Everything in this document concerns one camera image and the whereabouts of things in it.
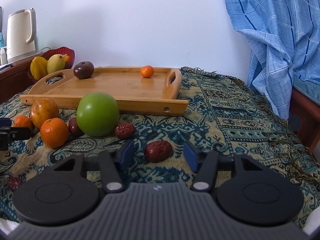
kettle handle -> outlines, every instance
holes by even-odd
[[[31,42],[34,41],[36,37],[36,32],[37,32],[37,26],[36,26],[36,11],[30,7],[30,9],[24,10],[28,14],[30,14],[30,37],[27,39],[27,44],[30,44]]]

white wall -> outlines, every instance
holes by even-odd
[[[0,0],[8,15],[33,7],[37,48],[67,46],[75,63],[199,67],[246,82],[250,49],[223,0]]]

blue checkered cloth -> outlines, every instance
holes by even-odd
[[[248,85],[289,117],[292,77],[320,85],[319,0],[225,0],[234,30],[251,46]]]

patterned blanket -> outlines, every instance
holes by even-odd
[[[122,122],[133,123],[137,130],[134,160],[129,169],[120,174],[126,185],[179,180],[190,185],[194,174],[183,157],[186,141],[199,149],[214,149],[225,155],[242,152],[301,188],[305,202],[296,223],[302,227],[320,201],[320,168],[310,152],[287,123],[270,111],[265,98],[254,95],[241,80],[188,67],[182,68],[181,73],[179,98],[189,101],[183,116],[121,115]],[[28,115],[29,108],[15,95],[0,105],[0,117],[14,120],[19,114]],[[68,122],[75,113],[61,110],[60,116]],[[144,147],[161,139],[172,144],[173,155],[160,163],[146,163]],[[63,147],[52,150],[43,145],[39,132],[30,140],[13,142],[8,151],[0,152],[0,216],[18,221],[12,206],[12,192],[7,187],[9,176],[25,181],[71,154],[81,152],[94,156],[105,149],[119,148],[122,143],[113,136],[73,138],[70,135]],[[229,172],[219,172],[216,186],[229,177]],[[100,186],[99,172],[88,173],[88,179]]]

fruit bowl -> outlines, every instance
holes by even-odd
[[[73,49],[69,49],[67,47],[61,47],[58,49],[50,49],[50,50],[46,51],[41,57],[44,57],[46,60],[48,60],[51,56],[53,56],[55,54],[68,55],[70,57],[70,61],[65,65],[64,69],[72,68],[73,63],[75,61],[75,51]],[[39,79],[35,79],[33,77],[30,69],[28,70],[28,77],[32,80],[32,82],[34,84],[39,81]]]

